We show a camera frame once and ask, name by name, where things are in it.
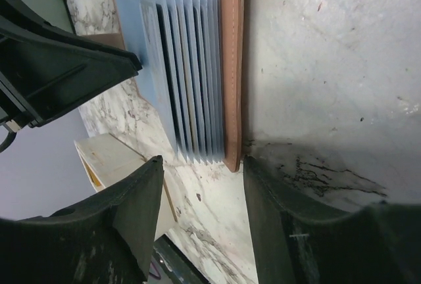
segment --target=card holder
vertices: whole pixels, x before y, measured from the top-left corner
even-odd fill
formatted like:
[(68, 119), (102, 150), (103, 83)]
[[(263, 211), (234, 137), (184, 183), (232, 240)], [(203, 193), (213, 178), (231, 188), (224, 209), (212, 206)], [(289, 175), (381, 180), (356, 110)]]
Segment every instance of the card holder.
[(160, 19), (162, 49), (164, 51), (164, 60), (166, 61), (166, 74), (169, 83), (170, 100), (173, 104), (172, 115), (176, 117), (176, 141), (181, 146), (181, 152), (186, 159), (186, 131), (184, 129), (184, 121), (182, 115), (182, 105), (178, 74), (176, 69), (176, 56), (174, 52), (174, 35), (173, 27), (171, 26), (170, 12), (166, 0), (155, 0), (158, 10), (158, 18)]
[(142, 17), (143, 31), (145, 33), (145, 42), (153, 85), (155, 88), (156, 105), (165, 133), (168, 136), (171, 147), (174, 152), (178, 152), (178, 143), (176, 139), (176, 128), (174, 127), (174, 118), (172, 103), (170, 100), (170, 90), (167, 79), (167, 68), (164, 58), (164, 49), (162, 46), (162, 35), (164, 34), (164, 20), (159, 18), (157, 5), (153, 0), (141, 0), (140, 11)]
[[(179, 55), (180, 52), (183, 56), (182, 70), (184, 74), (187, 71), (186, 68), (189, 67), (190, 75), (185, 75), (184, 78), (185, 83), (187, 83), (186, 87), (189, 87), (189, 81), (187, 80), (187, 78), (191, 78), (190, 88), (193, 89), (192, 95), (191, 92), (189, 93), (189, 91), (191, 90), (186, 88), (186, 101), (183, 100), (182, 96), (180, 97), (180, 106), (182, 118), (184, 121), (184, 130), (186, 138), (186, 150), (187, 152), (192, 151), (192, 157), (194, 157), (196, 160), (198, 159), (198, 157), (199, 159), (208, 161), (217, 161), (223, 158), (223, 161), (227, 165), (227, 167), (231, 171), (235, 172), (238, 171), (239, 160), (241, 156), (241, 58), (243, 38), (243, 0), (199, 0), (201, 17), (200, 25), (202, 27), (202, 40), (204, 48), (203, 54), (201, 52), (201, 36), (197, 33), (200, 29), (198, 21), (199, 14), (196, 12), (198, 3), (197, 0), (192, 0), (192, 2), (193, 24), (195, 28), (194, 36), (196, 46), (199, 47), (197, 49), (198, 53), (196, 54), (196, 57), (193, 57), (193, 64), (191, 64), (191, 51), (186, 51), (186, 49), (182, 48), (181, 51), (179, 51), (180, 49), (175, 49), (174, 51), (175, 59), (178, 59), (177, 55)], [(114, 3), (116, 3), (116, 9), (120, 19), (121, 32), (124, 36), (124, 42), (126, 44), (126, 47), (128, 47), (128, 44), (126, 43), (126, 35), (124, 34), (124, 32), (126, 31), (126, 27), (123, 25), (124, 22), (121, 22), (122, 16), (120, 11), (120, 4), (117, 3), (117, 0), (114, 0)], [(208, 13), (208, 18), (205, 18), (206, 14), (203, 8), (206, 5), (206, 3), (208, 7), (206, 9)], [(169, 0), (167, 0), (167, 6), (168, 10), (170, 11), (171, 4)], [(218, 14), (219, 20), (215, 21), (211, 17), (212, 12), (214, 12), (214, 14)], [(180, 22), (182, 19), (180, 13), (177, 17), (179, 18), (178, 23), (182, 23)], [(212, 26), (212, 22), (213, 27), (218, 30), (210, 32), (209, 27)], [(205, 29), (206, 23), (208, 24), (208, 34)], [(176, 31), (174, 31), (174, 29), (172, 35), (174, 37), (174, 44), (176, 44)], [(183, 47), (182, 41), (184, 37), (182, 33), (182, 27), (180, 27), (180, 37), (180, 45)], [(192, 37), (193, 36), (188, 37), (187, 42), (189, 41), (189, 39), (191, 41)], [(216, 50), (216, 46), (219, 46), (219, 65), (218, 60), (216, 59), (217, 55), (215, 54), (214, 56), (213, 53), (210, 53), (210, 51), (207, 50), (207, 42), (209, 43), (209, 45), (213, 44), (215, 46), (214, 51)], [(189, 56), (189, 62), (187, 63), (185, 62), (186, 55)], [(195, 67), (195, 58), (197, 59), (197, 67)], [(206, 63), (205, 66), (201, 64), (201, 61), (203, 59)], [(179, 66), (180, 62), (176, 61), (176, 67), (178, 68)], [(197, 77), (195, 75), (196, 68), (200, 72), (199, 88), (197, 88), (197, 80), (195, 79)], [(213, 70), (217, 70), (217, 68), (220, 69), (220, 75), (208, 75), (208, 73), (212, 72)], [(143, 70), (139, 72), (139, 78), (136, 80), (136, 82), (139, 87), (139, 94), (147, 101), (149, 101), (147, 99), (147, 96), (145, 96), (144, 92), (142, 92), (142, 89), (146, 88), (142, 88), (142, 86), (140, 86), (141, 84), (145, 83), (144, 78), (146, 78), (147, 80), (147, 74), (143, 74), (142, 72)], [(207, 83), (206, 88), (204, 88), (204, 81), (206, 81)], [(178, 82), (180, 83), (179, 91), (180, 94), (182, 94), (183, 84), (181, 83), (180, 75), (178, 76)], [(208, 103), (203, 99), (203, 97), (205, 97), (206, 94), (208, 95)], [(201, 103), (199, 101), (199, 104), (201, 104), (201, 106), (196, 105), (198, 100), (201, 100)], [(195, 110), (193, 111), (190, 108), (188, 108), (192, 101), (193, 105), (195, 106)], [(186, 104), (187, 108), (189, 109), (187, 110), (187, 113), (189, 114), (188, 119), (186, 118)], [(177, 112), (177, 110), (174, 110), (173, 112), (175, 112), (173, 116), (173, 128), (176, 130), (176, 128), (180, 125), (178, 123), (179, 112)], [(195, 113), (196, 123), (193, 123), (194, 121), (192, 121), (192, 112)], [(201, 113), (203, 114), (204, 127), (202, 127), (201, 125)], [(188, 135), (188, 127), (186, 121), (192, 122), (190, 123), (191, 136)], [(176, 140), (179, 145), (179, 150), (182, 151), (181, 132), (178, 137), (176, 136)]]
[(151, 65), (147, 57), (145, 34), (143, 21), (139, 8), (140, 0), (114, 0), (120, 21), (120, 27), (124, 29), (122, 33), (124, 46), (127, 51), (131, 51), (142, 63), (142, 70), (135, 78), (139, 94), (152, 106), (156, 106), (155, 90), (151, 73)]
[(176, 56), (176, 77), (179, 86), (180, 92), (180, 105), (182, 109), (182, 121), (184, 127), (184, 137), (186, 142), (186, 155), (193, 161), (193, 141), (190, 128), (190, 117), (189, 109), (187, 103), (187, 89), (186, 89), (186, 79), (184, 77), (184, 61), (182, 55), (182, 42), (181, 42), (181, 33), (179, 29), (179, 18), (177, 11), (176, 0), (166, 0), (168, 5), (168, 12), (170, 15), (170, 26), (172, 29), (173, 35), (173, 44)]

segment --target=cable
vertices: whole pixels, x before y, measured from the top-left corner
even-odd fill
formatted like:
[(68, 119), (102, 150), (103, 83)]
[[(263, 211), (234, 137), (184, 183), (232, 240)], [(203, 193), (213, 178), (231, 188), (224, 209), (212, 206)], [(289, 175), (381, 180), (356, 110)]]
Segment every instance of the cable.
[(5, 151), (13, 143), (15, 138), (16, 138), (16, 133), (13, 131), (9, 131), (5, 140), (2, 142), (2, 144), (0, 144), (0, 153)]
[(151, 271), (149, 271), (149, 275), (154, 279), (161, 279), (161, 274), (159, 273), (158, 268), (156, 267), (155, 263), (151, 262), (151, 267), (155, 269), (155, 272), (157, 273), (157, 275), (155, 275)]

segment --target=marble countertop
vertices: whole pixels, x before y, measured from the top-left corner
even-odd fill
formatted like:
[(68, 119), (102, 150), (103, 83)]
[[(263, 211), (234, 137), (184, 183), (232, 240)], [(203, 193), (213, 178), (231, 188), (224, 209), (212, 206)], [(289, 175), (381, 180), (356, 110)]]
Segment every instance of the marble countertop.
[[(112, 0), (67, 0), (78, 34), (118, 31)], [(344, 210), (420, 202), (421, 0), (245, 0), (244, 146)], [(129, 80), (80, 108), (161, 154), (179, 224), (168, 236), (212, 283), (257, 283), (242, 168), (186, 164)]]

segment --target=dark stain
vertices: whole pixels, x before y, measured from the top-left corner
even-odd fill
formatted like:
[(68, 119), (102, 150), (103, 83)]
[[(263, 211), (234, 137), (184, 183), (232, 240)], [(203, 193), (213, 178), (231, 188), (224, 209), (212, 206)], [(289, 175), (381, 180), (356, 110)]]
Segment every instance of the dark stain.
[(189, 198), (187, 197), (187, 195), (184, 195), (184, 202), (186, 202), (190, 207), (192, 207), (191, 202)]
[(212, 174), (210, 175), (210, 178), (212, 178), (214, 181), (219, 180), (219, 172), (213, 171)]
[(321, 159), (321, 158), (318, 158), (318, 157), (315, 157), (316, 159), (317, 159), (317, 161), (320, 161), (322, 164), (324, 164), (325, 163), (325, 161), (323, 160), (323, 159)]
[[(304, 169), (303, 166), (317, 168), (327, 173), (317, 174), (314, 170)], [(278, 166), (277, 169), (280, 170), (282, 167), (283, 165)], [(358, 178), (359, 180), (369, 183), (370, 185), (372, 185), (372, 187), (365, 187), (364, 185), (359, 185), (357, 183), (347, 184), (335, 182), (335, 180), (329, 176), (329, 172), (333, 174), (349, 173)], [(285, 178), (285, 182), (290, 184), (295, 189), (301, 190), (302, 188), (307, 187), (312, 189), (313, 192), (319, 197), (323, 197), (326, 193), (332, 191), (361, 191), (365, 193), (375, 194), (380, 197), (387, 197), (387, 194), (381, 192), (381, 190), (384, 189), (384, 187), (372, 180), (367, 179), (366, 177), (362, 177), (356, 174), (350, 169), (334, 170), (326, 166), (319, 166), (317, 164), (303, 162), (300, 156), (297, 156), (297, 158), (295, 159), (295, 175), (290, 176), (285, 173), (283, 173), (283, 175)]]
[(355, 49), (359, 46), (360, 41), (356, 40), (354, 42), (346, 43), (344, 46), (351, 51), (355, 51)]
[(132, 113), (131, 110), (127, 111), (127, 114), (131, 117), (131, 118), (135, 118), (134, 114)]
[(251, 147), (255, 144), (255, 140), (254, 139), (250, 139), (249, 141), (245, 141), (244, 142), (244, 146), (246, 147)]

